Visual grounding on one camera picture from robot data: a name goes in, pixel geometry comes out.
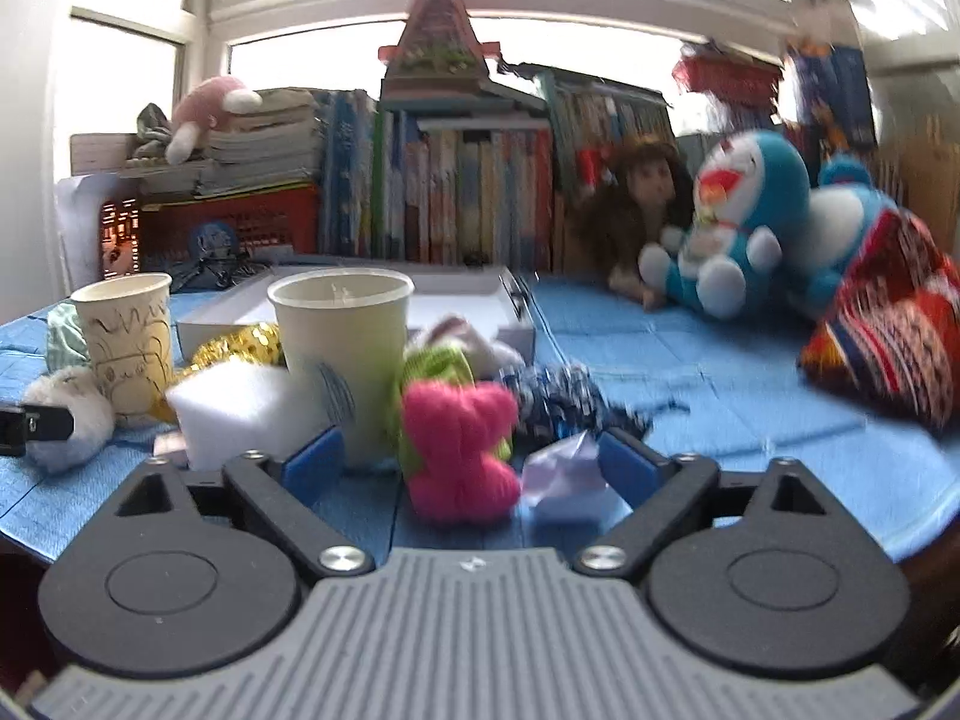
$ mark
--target doraemon plush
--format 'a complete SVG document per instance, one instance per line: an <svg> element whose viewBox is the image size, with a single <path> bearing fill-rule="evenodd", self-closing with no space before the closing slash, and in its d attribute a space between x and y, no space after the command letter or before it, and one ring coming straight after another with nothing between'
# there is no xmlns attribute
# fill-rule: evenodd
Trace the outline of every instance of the doraemon plush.
<svg viewBox="0 0 960 720"><path fill-rule="evenodd" d="M757 309L781 262L781 238L808 215L803 159L785 138L757 130L719 143L693 191L693 227L674 261L657 244L640 252L655 290L717 319Z"/></svg>
<svg viewBox="0 0 960 720"><path fill-rule="evenodd" d="M827 311L851 264L883 211L896 204L870 182L870 173L841 154L820 171L809 212L784 245L784 288L791 305L810 319Z"/></svg>

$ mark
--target light green cloth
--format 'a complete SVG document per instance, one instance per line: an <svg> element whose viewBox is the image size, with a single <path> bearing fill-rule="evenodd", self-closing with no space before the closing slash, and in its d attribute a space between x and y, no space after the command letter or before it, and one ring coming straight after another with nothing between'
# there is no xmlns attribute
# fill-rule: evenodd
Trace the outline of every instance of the light green cloth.
<svg viewBox="0 0 960 720"><path fill-rule="evenodd" d="M90 355L73 303L61 303L47 314L47 370L56 373L69 365L90 365Z"/></svg>
<svg viewBox="0 0 960 720"><path fill-rule="evenodd" d="M412 479L424 467L414 446L411 445L403 426L400 424L400 400L403 391L413 382L440 381L458 386L472 386L473 374L463 351L456 346L427 346L408 349L403 356L403 365L394 384L388 429L394 437L397 462L404 479ZM507 460L511 454L510 442L502 440L493 454L501 460Z"/></svg>

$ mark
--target red box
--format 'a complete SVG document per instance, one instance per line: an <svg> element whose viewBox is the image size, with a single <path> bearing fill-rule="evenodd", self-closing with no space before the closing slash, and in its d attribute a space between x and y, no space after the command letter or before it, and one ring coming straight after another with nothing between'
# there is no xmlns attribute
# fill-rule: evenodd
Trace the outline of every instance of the red box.
<svg viewBox="0 0 960 720"><path fill-rule="evenodd" d="M319 205L313 185L224 199L145 204L139 220L141 259L152 266L190 260L191 231L210 221L229 225L242 250L291 245L296 254L316 254Z"/></svg>
<svg viewBox="0 0 960 720"><path fill-rule="evenodd" d="M773 108L784 73L772 66L734 62L721 56L686 56L673 79L688 92L709 92L724 103Z"/></svg>

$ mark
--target pink knitted toy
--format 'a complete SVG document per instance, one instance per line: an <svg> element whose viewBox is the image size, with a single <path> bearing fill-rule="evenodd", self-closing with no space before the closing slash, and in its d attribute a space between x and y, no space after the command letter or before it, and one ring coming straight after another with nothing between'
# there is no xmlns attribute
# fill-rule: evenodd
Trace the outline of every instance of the pink knitted toy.
<svg viewBox="0 0 960 720"><path fill-rule="evenodd" d="M414 382L400 404L403 429L424 460L407 482L414 511L443 524L482 524L510 514L520 480L488 450L510 435L517 401L504 386Z"/></svg>
<svg viewBox="0 0 960 720"><path fill-rule="evenodd" d="M186 162L210 129L227 129L233 114L251 113L262 98L233 76L203 81L174 108L174 137L167 145L167 162Z"/></svg>

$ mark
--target drawn paper cup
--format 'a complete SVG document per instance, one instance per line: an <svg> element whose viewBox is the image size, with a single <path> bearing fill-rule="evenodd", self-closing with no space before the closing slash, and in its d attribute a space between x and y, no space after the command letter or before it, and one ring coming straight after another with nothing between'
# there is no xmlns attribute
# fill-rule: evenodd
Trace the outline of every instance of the drawn paper cup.
<svg viewBox="0 0 960 720"><path fill-rule="evenodd" d="M170 281L168 274L136 274L70 295L97 384L120 424L151 421L148 411L173 375Z"/></svg>
<svg viewBox="0 0 960 720"><path fill-rule="evenodd" d="M413 290L406 275L370 268L310 271L267 289L287 367L343 432L349 466L390 453L387 409Z"/></svg>

